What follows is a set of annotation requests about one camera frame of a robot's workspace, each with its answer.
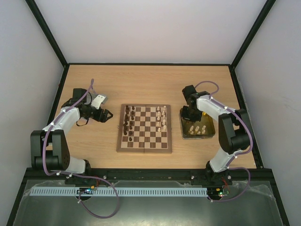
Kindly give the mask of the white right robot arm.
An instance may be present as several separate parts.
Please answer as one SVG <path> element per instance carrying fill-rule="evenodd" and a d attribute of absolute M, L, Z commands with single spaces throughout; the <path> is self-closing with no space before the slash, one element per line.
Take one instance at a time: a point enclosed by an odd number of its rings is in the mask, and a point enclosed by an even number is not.
<path fill-rule="evenodd" d="M 214 185 L 235 158 L 252 151 L 253 134 L 247 112 L 225 106 L 213 98 L 213 93 L 197 92 L 193 85 L 186 86 L 182 94 L 187 104 L 180 111 L 183 120 L 196 123 L 206 113 L 218 123 L 220 148 L 208 162 L 209 170 L 205 173 L 206 181 Z"/>

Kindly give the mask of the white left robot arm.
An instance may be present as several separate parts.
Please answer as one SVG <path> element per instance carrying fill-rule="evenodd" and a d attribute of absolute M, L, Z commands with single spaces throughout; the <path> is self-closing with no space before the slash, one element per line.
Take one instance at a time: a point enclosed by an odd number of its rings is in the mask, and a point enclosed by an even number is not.
<path fill-rule="evenodd" d="M 44 170 L 47 175 L 83 174 L 89 162 L 72 157 L 66 135 L 80 119 L 106 122 L 113 114 L 102 105 L 107 101 L 104 94 L 82 88 L 74 88 L 72 97 L 61 107 L 60 113 L 43 129 L 31 133 L 31 164 L 35 170 Z"/>

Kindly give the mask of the wooden chess board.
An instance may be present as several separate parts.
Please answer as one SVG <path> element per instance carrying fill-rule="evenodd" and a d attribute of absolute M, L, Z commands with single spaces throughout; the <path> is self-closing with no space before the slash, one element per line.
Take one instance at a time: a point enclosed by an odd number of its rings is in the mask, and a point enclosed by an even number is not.
<path fill-rule="evenodd" d="M 118 153 L 172 153 L 171 105 L 122 104 Z"/>

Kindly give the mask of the gold metal tin tray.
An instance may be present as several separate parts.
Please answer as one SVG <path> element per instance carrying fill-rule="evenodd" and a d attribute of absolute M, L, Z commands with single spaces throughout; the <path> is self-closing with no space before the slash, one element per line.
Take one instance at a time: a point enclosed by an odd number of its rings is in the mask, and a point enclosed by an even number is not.
<path fill-rule="evenodd" d="M 201 121 L 191 122 L 185 120 L 180 109 L 180 127 L 183 139 L 205 139 L 212 138 L 215 135 L 214 121 L 206 113 L 202 113 Z"/>

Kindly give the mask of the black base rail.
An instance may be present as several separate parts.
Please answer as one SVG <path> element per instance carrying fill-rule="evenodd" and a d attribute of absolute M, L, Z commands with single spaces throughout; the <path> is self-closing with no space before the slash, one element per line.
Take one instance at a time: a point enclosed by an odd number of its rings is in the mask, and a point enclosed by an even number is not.
<path fill-rule="evenodd" d="M 119 181 L 176 181 L 181 184 L 189 183 L 193 186 L 222 186 L 226 182 L 231 185 L 233 181 L 245 181 L 248 174 L 244 169 L 229 170 L 213 179 L 206 176 L 205 169 L 91 169 L 92 176 L 97 176 L 117 183 Z M 47 176 L 44 172 L 28 168 L 22 183 L 28 180 L 62 180 L 68 185 L 95 185 L 95 179 L 72 176 Z"/>

